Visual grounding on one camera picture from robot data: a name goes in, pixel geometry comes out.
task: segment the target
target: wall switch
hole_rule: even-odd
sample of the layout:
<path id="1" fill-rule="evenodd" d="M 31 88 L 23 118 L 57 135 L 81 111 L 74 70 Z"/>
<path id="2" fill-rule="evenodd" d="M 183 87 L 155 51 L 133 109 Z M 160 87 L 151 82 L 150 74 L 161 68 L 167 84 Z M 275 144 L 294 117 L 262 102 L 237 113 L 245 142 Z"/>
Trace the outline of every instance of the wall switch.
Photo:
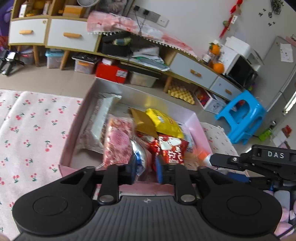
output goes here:
<path id="1" fill-rule="evenodd" d="M 168 25 L 168 22 L 169 20 L 167 18 L 165 18 L 164 16 L 160 16 L 156 23 L 162 27 L 166 27 Z"/>

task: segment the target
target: wooden cabinet leg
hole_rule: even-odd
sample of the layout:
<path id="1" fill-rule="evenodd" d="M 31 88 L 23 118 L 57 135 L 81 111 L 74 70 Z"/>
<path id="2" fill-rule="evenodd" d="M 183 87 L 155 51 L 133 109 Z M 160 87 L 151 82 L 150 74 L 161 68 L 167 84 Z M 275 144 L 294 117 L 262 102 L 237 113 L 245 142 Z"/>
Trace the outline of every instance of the wooden cabinet leg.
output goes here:
<path id="1" fill-rule="evenodd" d="M 63 70 L 65 68 L 65 65 L 67 63 L 68 57 L 69 57 L 69 50 L 65 50 L 62 61 L 61 61 L 61 65 L 59 66 L 60 70 Z"/>
<path id="2" fill-rule="evenodd" d="M 168 88 L 170 87 L 170 84 L 172 83 L 172 80 L 173 80 L 173 77 L 171 77 L 171 76 L 167 77 L 163 92 L 166 92 L 166 93 L 168 92 Z"/>
<path id="3" fill-rule="evenodd" d="M 34 54 L 35 66 L 39 67 L 39 52 L 38 52 L 37 45 L 33 45 L 33 54 Z"/>

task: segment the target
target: pink cardboard box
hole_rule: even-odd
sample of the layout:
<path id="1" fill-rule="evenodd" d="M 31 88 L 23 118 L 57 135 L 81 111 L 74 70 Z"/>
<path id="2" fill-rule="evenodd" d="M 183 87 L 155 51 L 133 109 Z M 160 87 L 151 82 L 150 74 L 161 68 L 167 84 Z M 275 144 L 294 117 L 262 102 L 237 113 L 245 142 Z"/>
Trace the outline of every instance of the pink cardboard box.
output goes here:
<path id="1" fill-rule="evenodd" d="M 174 120 L 184 123 L 190 130 L 196 146 L 212 154 L 203 128 L 195 112 L 132 87 L 96 78 L 96 81 L 84 97 L 81 107 L 70 129 L 70 133 L 59 163 L 59 169 L 63 177 L 86 166 L 96 167 L 102 163 L 102 154 L 86 149 L 75 149 L 79 132 L 87 125 L 89 117 L 92 114 L 93 107 L 96 104 L 93 96 L 97 95 L 99 92 L 121 95 L 122 99 L 116 107 L 121 108 L 123 112 L 124 107 L 133 107 L 140 110 L 153 108 L 164 112 L 165 114 L 171 116 Z M 122 185 L 120 186 L 120 191 L 138 195 L 174 194 L 172 185 L 161 185 L 158 183 L 147 182 L 136 182 L 133 185 Z"/>

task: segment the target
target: metal screw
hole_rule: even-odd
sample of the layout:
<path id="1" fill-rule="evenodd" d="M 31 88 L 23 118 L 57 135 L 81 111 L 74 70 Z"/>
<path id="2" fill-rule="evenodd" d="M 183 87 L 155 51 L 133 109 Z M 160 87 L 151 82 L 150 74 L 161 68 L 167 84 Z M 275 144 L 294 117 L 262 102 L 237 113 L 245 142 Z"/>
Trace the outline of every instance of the metal screw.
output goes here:
<path id="1" fill-rule="evenodd" d="M 108 202 L 112 202 L 114 200 L 114 198 L 111 195 L 103 195 L 99 198 L 99 200 L 101 202 L 108 203 Z"/>
<path id="2" fill-rule="evenodd" d="M 185 195 L 181 196 L 181 200 L 183 202 L 193 202 L 195 200 L 195 197 L 191 194 L 185 194 Z"/>

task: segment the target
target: small bottle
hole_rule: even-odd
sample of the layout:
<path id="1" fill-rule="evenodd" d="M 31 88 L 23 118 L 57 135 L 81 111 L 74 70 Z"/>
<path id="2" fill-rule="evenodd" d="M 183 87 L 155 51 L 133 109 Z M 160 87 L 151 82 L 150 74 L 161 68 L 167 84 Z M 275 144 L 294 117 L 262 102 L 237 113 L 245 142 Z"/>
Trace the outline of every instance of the small bottle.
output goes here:
<path id="1" fill-rule="evenodd" d="M 260 135 L 259 135 L 259 139 L 263 142 L 265 140 L 267 140 L 267 138 L 269 138 L 272 134 L 272 130 L 274 129 L 274 127 L 276 126 L 276 122 L 272 121 L 270 123 L 269 128 L 267 128 L 265 131 L 263 131 Z"/>
<path id="2" fill-rule="evenodd" d="M 214 55 L 212 52 L 210 52 L 210 50 L 208 50 L 208 51 L 204 54 L 204 56 L 202 57 L 202 62 L 203 62 L 203 64 L 209 66 L 211 60 L 213 60 L 214 57 L 215 57 L 215 55 Z"/>

